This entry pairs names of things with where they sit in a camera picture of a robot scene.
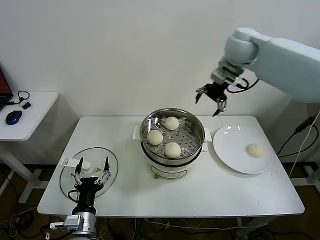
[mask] robotic arm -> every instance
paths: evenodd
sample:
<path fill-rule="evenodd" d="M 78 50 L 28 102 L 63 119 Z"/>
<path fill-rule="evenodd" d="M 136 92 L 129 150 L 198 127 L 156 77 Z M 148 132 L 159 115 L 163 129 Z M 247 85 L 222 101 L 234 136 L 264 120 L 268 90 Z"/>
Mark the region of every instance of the robotic arm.
<path fill-rule="evenodd" d="M 226 41 L 224 56 L 211 73 L 213 83 L 197 89 L 217 103 L 213 116 L 227 107 L 225 90 L 248 69 L 262 81 L 303 103 L 320 103 L 320 50 L 301 43 L 238 28 Z"/>

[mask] black cable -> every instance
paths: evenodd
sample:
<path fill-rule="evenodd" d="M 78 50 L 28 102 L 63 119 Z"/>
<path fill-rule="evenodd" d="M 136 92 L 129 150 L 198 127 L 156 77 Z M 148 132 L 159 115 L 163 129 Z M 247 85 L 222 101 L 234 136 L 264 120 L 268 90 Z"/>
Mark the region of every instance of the black cable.
<path fill-rule="evenodd" d="M 70 190 L 69 192 L 68 192 L 68 198 L 72 201 L 72 202 L 75 202 L 76 204 L 78 203 L 78 201 L 77 200 L 75 200 L 70 194 L 72 194 L 72 193 L 78 193 L 78 191 L 77 190 L 75 190 L 75 189 L 72 189 L 72 190 Z"/>
<path fill-rule="evenodd" d="M 112 235 L 112 238 L 114 238 L 116 235 L 114 233 L 114 231 L 112 231 L 111 227 L 110 227 L 110 217 L 108 218 L 108 220 L 106 221 L 106 225 L 108 226 L 108 229 L 110 230 L 110 233 Z"/>
<path fill-rule="evenodd" d="M 19 207 L 19 202 L 18 202 L 19 198 L 18 198 L 18 194 L 17 194 L 17 190 L 16 190 L 15 186 L 13 185 L 13 183 L 10 181 L 10 179 L 8 178 L 8 176 L 5 174 L 5 172 L 4 172 L 1 168 L 0 168 L 0 172 L 5 176 L 5 178 L 8 180 L 8 182 L 11 184 L 11 186 L 12 186 L 12 188 L 13 188 L 13 190 L 14 190 L 15 200 L 16 200 L 16 210 L 15 210 L 15 217 L 16 217 L 16 219 L 18 218 L 18 211 L 19 211 L 20 209 L 26 208 L 26 207 L 36 207 L 35 205 L 25 205 L 25 206 L 23 206 L 23 207 Z M 26 230 L 28 227 L 30 227 L 31 224 L 32 224 L 32 222 L 33 222 L 33 220 L 34 220 L 34 216 L 33 216 L 32 212 L 27 211 L 27 212 L 21 213 L 19 222 L 16 223 L 16 224 L 14 224 L 16 231 L 17 231 L 22 237 L 24 237 L 25 239 L 33 239 L 33 238 L 35 238 L 35 237 L 37 237 L 37 236 L 39 236 L 39 235 L 42 234 L 41 232 L 39 232 L 39 233 L 37 233 L 36 235 L 33 235 L 33 236 L 26 236 L 26 235 L 24 235 L 24 234 L 21 232 L 21 231 Z M 8 226 L 6 232 L 7 232 L 8 235 L 10 236 L 10 234 L 9 234 L 9 229 L 10 229 L 10 227 Z"/>
<path fill-rule="evenodd" d="M 285 145 L 286 145 L 286 144 L 290 141 L 290 139 L 292 139 L 292 137 L 293 137 L 294 135 L 296 135 L 296 134 L 297 134 L 297 132 L 292 133 L 292 135 L 285 141 L 285 143 L 282 145 L 282 147 L 280 148 L 280 150 L 277 152 L 276 155 L 279 155 L 279 153 L 282 151 L 282 149 L 284 149 Z"/>
<path fill-rule="evenodd" d="M 312 237 L 310 237 L 308 234 L 304 233 L 304 232 L 301 232 L 301 231 L 289 231 L 289 232 L 275 232 L 273 230 L 271 230 L 270 228 L 268 227 L 264 227 L 267 231 L 269 231 L 270 233 L 272 234 L 275 234 L 275 235 L 290 235 L 290 234 L 301 234 L 301 235 L 304 235 L 305 237 L 307 237 L 309 240 L 313 240 Z"/>
<path fill-rule="evenodd" d="M 133 228 L 133 239 L 136 240 L 137 239 L 137 220 L 135 218 L 130 220 L 131 226 Z"/>
<path fill-rule="evenodd" d="M 312 142 L 309 146 L 307 146 L 305 149 L 301 150 L 300 153 L 303 153 L 303 152 L 307 151 L 309 148 L 311 148 L 311 147 L 316 143 L 316 141 L 317 141 L 317 139 L 318 139 L 318 137 L 319 137 L 319 129 L 317 128 L 317 126 L 316 126 L 316 125 L 312 125 L 312 127 L 314 127 L 315 130 L 316 130 L 316 137 L 315 137 L 315 139 L 313 140 L 313 142 Z M 296 155 L 296 154 L 298 154 L 298 153 L 299 153 L 299 152 L 297 151 L 297 152 L 294 152 L 294 153 L 290 153 L 290 154 L 278 156 L 278 158 L 289 157 L 289 156 L 292 156 L 292 155 Z"/>
<path fill-rule="evenodd" d="M 165 229 L 165 226 L 164 226 L 164 225 L 161 225 L 158 230 L 155 230 L 155 229 L 154 229 L 154 225 L 153 225 L 152 223 L 150 223 L 150 224 L 151 224 L 151 229 L 152 229 L 152 231 L 153 231 L 155 234 L 160 233 L 162 230 Z"/>
<path fill-rule="evenodd" d="M 14 194 L 15 194 L 15 202 L 16 202 L 16 212 L 15 212 L 15 216 L 16 218 L 18 217 L 18 208 L 19 208 L 19 198 L 18 198 L 18 194 L 17 194 L 17 190 L 15 188 L 15 186 L 13 185 L 13 183 L 10 181 L 10 179 L 8 178 L 8 176 L 5 174 L 5 172 L 0 168 L 1 173 L 3 174 L 3 176 L 9 181 L 9 183 L 11 184 L 13 190 L 14 190 Z"/>
<path fill-rule="evenodd" d="M 139 231 L 139 235 L 140 235 L 141 237 L 143 237 L 144 239 L 152 240 L 150 237 L 144 236 L 144 234 L 142 234 L 142 231 L 141 231 L 141 227 L 143 226 L 143 225 L 142 225 L 142 222 L 143 222 L 143 221 L 141 221 L 141 219 L 139 219 L 139 227 L 137 227 L 137 229 L 138 229 L 138 231 Z"/>
<path fill-rule="evenodd" d="M 20 96 L 20 93 L 26 93 L 28 96 L 25 98 L 23 96 Z M 30 98 L 30 93 L 25 90 L 18 91 L 18 98 L 19 98 L 19 101 L 20 101 L 20 99 L 27 100 L 28 98 Z"/>
<path fill-rule="evenodd" d="M 20 96 L 20 93 L 26 93 L 28 96 L 27 96 L 27 97 Z M 25 90 L 18 91 L 18 98 L 19 98 L 19 102 L 8 101 L 8 102 L 6 103 L 6 105 L 20 104 L 22 101 L 27 100 L 27 99 L 30 98 L 30 93 L 27 92 L 27 91 L 25 91 Z"/>
<path fill-rule="evenodd" d="M 316 118 L 316 116 L 318 115 L 319 112 L 320 112 L 320 111 L 318 111 L 318 112 L 313 116 L 313 118 Z"/>
<path fill-rule="evenodd" d="M 231 94 L 239 94 L 239 93 L 243 93 L 243 92 L 245 92 L 245 91 L 248 91 L 249 89 L 252 89 L 258 82 L 259 82 L 259 78 L 251 85 L 251 86 L 248 86 L 247 88 L 245 88 L 245 89 L 242 89 L 242 90 L 239 90 L 239 91 L 231 91 L 231 90 L 229 90 L 228 88 L 226 89 L 229 93 L 231 93 Z"/>
<path fill-rule="evenodd" d="M 18 210 L 19 210 L 19 202 L 18 202 L 18 194 L 17 194 L 17 190 L 16 190 L 16 188 L 15 188 L 15 186 L 13 185 L 13 183 L 10 181 L 10 179 L 7 177 L 7 175 L 5 174 L 5 172 L 0 168 L 0 171 L 2 172 L 2 174 L 5 176 L 5 178 L 9 181 L 9 183 L 12 185 L 12 187 L 13 187 L 13 190 L 14 190 L 14 193 L 15 193 L 15 200 L 16 200 L 16 211 L 15 211 L 15 217 L 16 217 L 16 219 L 18 218 Z M 25 230 L 25 229 L 27 229 L 26 228 L 26 226 L 30 226 L 31 225 L 31 223 L 32 223 L 32 221 L 33 221 L 33 219 L 34 219 L 34 217 L 33 217 L 33 214 L 32 213 L 30 213 L 30 215 L 31 215 L 31 217 L 30 217 L 30 219 L 29 219 L 29 221 L 27 222 L 25 222 L 24 223 L 24 226 L 21 226 L 22 228 L 23 228 L 23 230 Z M 32 239 L 32 238 L 35 238 L 35 237 L 37 237 L 37 236 L 39 236 L 41 233 L 38 233 L 38 234 L 36 234 L 36 235 L 34 235 L 34 236 L 25 236 L 24 234 L 22 234 L 21 232 L 20 232 L 20 226 L 19 226 L 19 224 L 15 224 L 14 225 L 15 226 L 15 229 L 16 229 L 16 231 L 22 236 L 22 237 L 24 237 L 24 238 L 26 238 L 26 239 Z"/>

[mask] small white table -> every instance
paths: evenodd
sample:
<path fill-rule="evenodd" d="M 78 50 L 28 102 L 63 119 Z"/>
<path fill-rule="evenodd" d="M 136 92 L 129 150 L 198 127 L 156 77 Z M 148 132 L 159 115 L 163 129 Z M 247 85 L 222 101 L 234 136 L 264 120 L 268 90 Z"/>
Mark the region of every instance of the small white table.
<path fill-rule="evenodd" d="M 253 116 L 200 116 L 211 136 L 227 125 L 251 126 L 267 138 Z M 94 203 L 97 217 L 212 218 L 259 217 L 248 223 L 261 225 L 276 216 L 301 214 L 305 208 L 282 164 L 273 151 L 270 167 L 248 175 L 227 167 L 216 155 L 212 143 L 202 152 L 186 177 L 155 179 L 148 169 L 140 142 L 133 140 L 140 116 L 82 117 L 61 156 L 72 157 L 83 149 L 104 147 L 118 159 L 119 171 L 111 188 Z M 69 215 L 76 206 L 60 189 L 57 166 L 37 207 L 41 214 Z M 240 229 L 240 235 L 248 232 Z"/>
<path fill-rule="evenodd" d="M 15 97 L 12 100 L 17 102 L 17 93 L 13 94 Z M 1 109 L 0 142 L 23 142 L 29 139 L 57 98 L 57 92 L 30 92 L 28 101 L 31 103 L 31 107 L 28 109 L 23 110 L 19 104 L 7 105 Z M 22 110 L 22 116 L 18 123 L 8 125 L 5 121 L 6 116 L 13 110 Z M 45 189 L 47 187 L 48 181 L 40 181 L 38 179 L 42 171 L 41 169 L 36 169 L 34 173 L 30 172 L 3 146 L 0 146 L 0 159 L 12 169 L 8 175 L 9 180 L 16 172 L 28 182 L 20 196 L 19 203 L 25 204 L 33 189 Z M 0 195 L 5 190 L 8 183 L 9 181 L 6 179 L 0 187 Z"/>

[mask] blue computer mouse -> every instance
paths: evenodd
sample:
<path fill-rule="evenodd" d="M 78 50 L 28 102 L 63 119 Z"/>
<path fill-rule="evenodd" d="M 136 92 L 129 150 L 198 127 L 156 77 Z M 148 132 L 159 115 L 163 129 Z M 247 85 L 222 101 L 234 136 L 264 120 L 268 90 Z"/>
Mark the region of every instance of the blue computer mouse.
<path fill-rule="evenodd" d="M 16 124 L 21 118 L 21 116 L 22 116 L 21 110 L 13 110 L 12 112 L 8 113 L 8 115 L 5 118 L 5 122 L 8 125 Z"/>

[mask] cable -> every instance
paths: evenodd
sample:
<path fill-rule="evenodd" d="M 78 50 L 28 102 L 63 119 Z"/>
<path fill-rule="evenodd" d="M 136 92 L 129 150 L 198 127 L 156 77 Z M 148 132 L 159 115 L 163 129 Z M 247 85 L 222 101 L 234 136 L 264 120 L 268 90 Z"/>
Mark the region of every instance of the cable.
<path fill-rule="evenodd" d="M 251 86 L 248 86 L 247 88 L 242 89 L 242 90 L 239 90 L 239 91 L 231 91 L 231 90 L 229 90 L 228 87 L 226 88 L 226 90 L 227 90 L 229 93 L 231 93 L 231 94 L 243 93 L 243 92 L 245 92 L 245 91 L 248 91 L 249 89 L 252 89 L 252 88 L 259 82 L 259 80 L 260 80 L 260 79 L 257 78 L 257 80 L 256 80 Z"/>
<path fill-rule="evenodd" d="M 27 94 L 27 97 L 20 96 L 20 93 L 26 93 L 26 94 Z M 30 98 L 30 93 L 27 92 L 27 91 L 25 91 L 25 90 L 18 91 L 18 98 L 19 98 L 19 102 L 8 101 L 8 102 L 6 103 L 6 105 L 20 104 L 20 103 L 22 103 L 22 101 L 27 100 L 27 99 Z"/>
<path fill-rule="evenodd" d="M 78 193 L 79 194 L 79 192 L 77 191 L 77 190 L 75 190 L 75 189 L 72 189 L 72 190 L 70 190 L 70 191 L 68 191 L 68 199 L 70 199 L 72 202 L 74 202 L 74 203 L 78 203 L 78 201 L 77 200 L 75 200 L 72 196 L 71 196 L 71 194 L 72 193 Z"/>
<path fill-rule="evenodd" d="M 106 226 L 103 226 L 101 229 L 100 229 L 100 236 L 97 236 L 96 238 L 97 239 L 102 239 L 102 240 L 105 240 L 104 239 L 104 235 L 106 235 L 108 232 L 108 228 Z"/>
<path fill-rule="evenodd" d="M 281 153 L 282 149 L 284 149 L 285 145 L 290 141 L 290 139 L 292 139 L 292 137 L 296 134 L 296 132 L 292 133 L 292 135 L 285 141 L 285 143 L 281 146 L 280 150 L 277 152 L 277 156 L 279 155 L 279 153 Z"/>
<path fill-rule="evenodd" d="M 28 96 L 27 97 L 20 96 L 20 93 L 26 93 Z M 19 98 L 19 100 L 20 99 L 27 100 L 30 98 L 30 93 L 25 90 L 18 91 L 18 98 Z"/>
<path fill-rule="evenodd" d="M 317 128 L 316 125 L 313 125 L 312 127 L 314 127 L 315 130 L 316 130 L 316 137 L 315 137 L 315 139 L 313 140 L 313 142 L 312 142 L 309 146 L 307 146 L 305 149 L 301 150 L 300 153 L 303 153 L 304 151 L 307 151 L 309 148 L 311 148 L 311 147 L 316 143 L 317 139 L 319 138 L 319 129 Z M 285 157 L 289 157 L 289 156 L 292 156 L 292 155 L 296 155 L 296 154 L 298 154 L 298 153 L 299 153 L 299 152 L 297 151 L 297 152 L 294 152 L 294 153 L 290 153 L 290 154 L 278 156 L 278 158 L 285 158 Z"/>
<path fill-rule="evenodd" d="M 309 236 L 308 234 L 306 234 L 306 233 L 304 233 L 304 232 L 301 232 L 301 231 L 275 232 L 275 231 L 271 230 L 270 228 L 268 228 L 268 227 L 266 227 L 266 226 L 265 226 L 264 228 L 259 229 L 258 231 L 261 231 L 261 230 L 266 231 L 266 232 L 272 234 L 272 236 L 273 236 L 273 235 L 301 234 L 301 235 L 307 237 L 309 240 L 313 240 L 313 238 L 312 238 L 311 236 Z"/>
<path fill-rule="evenodd" d="M 164 223 L 161 223 L 161 222 L 152 222 L 152 221 L 149 221 L 147 218 L 145 218 L 145 220 L 146 220 L 148 223 L 150 223 L 150 224 L 160 224 L 160 225 L 167 226 L 167 224 L 164 224 Z M 193 226 L 175 226 L 175 225 L 169 224 L 169 226 L 170 226 L 170 227 L 173 227 L 173 228 L 201 229 L 201 230 L 212 230 L 212 229 L 215 229 L 215 230 L 250 229 L 250 228 L 260 228 L 260 227 L 263 227 L 263 226 L 266 226 L 266 225 L 268 225 L 268 224 L 266 223 L 266 224 L 263 224 L 263 225 L 256 225 L 256 226 L 232 226 L 232 227 L 227 227 L 227 228 L 218 228 L 218 227 L 208 227 L 208 228 L 204 228 L 204 227 L 193 227 Z"/>
<path fill-rule="evenodd" d="M 157 233 L 160 233 L 162 230 L 164 230 L 164 229 L 165 229 L 165 226 L 161 225 L 158 230 L 155 230 L 155 229 L 154 229 L 154 225 L 151 224 L 151 228 L 152 228 L 152 231 L 153 231 L 155 234 L 157 234 Z"/>
<path fill-rule="evenodd" d="M 142 238 L 144 238 L 144 239 L 152 240 L 152 239 L 149 238 L 148 236 L 144 236 L 144 235 L 142 234 L 141 227 L 142 227 L 142 223 L 141 223 L 141 219 L 139 219 L 139 221 L 138 221 L 138 227 L 137 227 L 137 229 L 138 229 L 138 231 L 139 231 L 139 235 L 140 235 Z"/>
<path fill-rule="evenodd" d="M 133 235 L 131 237 L 131 240 L 135 239 L 136 238 L 136 228 L 137 228 L 137 219 L 135 218 L 134 219 L 134 226 L 133 226 Z"/>
<path fill-rule="evenodd" d="M 202 219 L 202 221 L 201 221 L 199 224 L 197 224 L 197 225 L 192 225 L 192 224 L 188 223 L 186 220 L 184 220 L 183 218 L 182 218 L 182 221 L 184 221 L 186 224 L 188 224 L 188 225 L 191 226 L 191 227 L 198 227 L 198 226 L 200 226 L 200 225 L 205 221 L 205 218 Z"/>
<path fill-rule="evenodd" d="M 292 173 L 292 171 L 294 170 L 294 167 L 295 167 L 295 165 L 296 165 L 296 163 L 297 163 L 297 161 L 298 161 L 298 158 L 299 158 L 299 155 L 300 155 L 301 149 L 302 149 L 302 147 L 303 147 L 304 143 L 306 142 L 306 140 L 308 139 L 309 134 L 310 134 L 311 129 L 312 129 L 312 126 L 315 124 L 315 121 L 317 121 L 317 119 L 318 119 L 318 117 L 319 117 L 319 114 L 320 114 L 320 111 L 318 112 L 318 114 L 316 115 L 316 117 L 315 117 L 314 121 L 312 122 L 312 124 L 311 124 L 311 126 L 310 126 L 310 128 L 309 128 L 309 132 L 308 132 L 308 134 L 306 135 L 305 139 L 304 139 L 304 140 L 303 140 L 303 142 L 301 143 L 301 146 L 300 146 L 300 149 L 299 149 L 298 155 L 296 156 L 296 159 L 295 159 L 295 161 L 294 161 L 294 163 L 293 163 L 293 166 L 292 166 L 292 168 L 291 168 L 291 171 L 290 171 L 290 173 L 289 173 L 289 178 L 290 178 L 291 173 Z"/>
<path fill-rule="evenodd" d="M 0 171 L 3 174 L 3 176 L 9 181 L 10 185 L 12 186 L 12 188 L 14 190 L 15 202 L 16 202 L 16 217 L 18 217 L 19 199 L 18 199 L 17 190 L 16 190 L 15 186 L 13 185 L 13 183 L 8 178 L 8 176 L 5 174 L 5 172 L 1 168 L 0 168 Z"/>

